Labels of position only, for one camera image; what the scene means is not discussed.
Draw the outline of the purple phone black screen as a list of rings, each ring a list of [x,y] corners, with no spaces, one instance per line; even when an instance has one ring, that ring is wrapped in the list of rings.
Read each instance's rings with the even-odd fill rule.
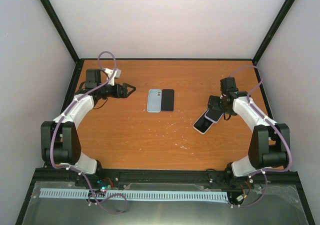
[[[161,94],[161,111],[173,112],[175,101],[175,91],[173,89],[163,89]]]

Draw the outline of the light blue phone case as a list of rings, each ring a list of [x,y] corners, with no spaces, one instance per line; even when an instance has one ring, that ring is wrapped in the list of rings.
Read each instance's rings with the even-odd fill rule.
[[[148,113],[159,113],[161,111],[162,104],[162,90],[161,89],[150,89],[147,97]]]

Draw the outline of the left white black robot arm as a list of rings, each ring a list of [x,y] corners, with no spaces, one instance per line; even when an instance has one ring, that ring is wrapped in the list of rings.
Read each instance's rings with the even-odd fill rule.
[[[92,186],[103,183],[104,173],[98,170],[99,162],[82,152],[77,129],[88,112],[100,100],[128,98],[136,88],[115,82],[121,75],[116,69],[88,69],[85,81],[75,92],[71,103],[54,120],[45,121],[40,127],[41,156],[55,169],[74,170],[86,174]]]

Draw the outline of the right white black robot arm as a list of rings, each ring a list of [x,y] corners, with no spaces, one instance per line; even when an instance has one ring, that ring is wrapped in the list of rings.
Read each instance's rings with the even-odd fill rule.
[[[234,188],[259,173],[289,171],[293,163],[289,127],[257,107],[249,92],[237,88],[234,77],[221,79],[220,91],[220,96],[209,97],[208,110],[221,113],[226,121],[240,116],[252,132],[247,156],[227,164],[225,185]]]

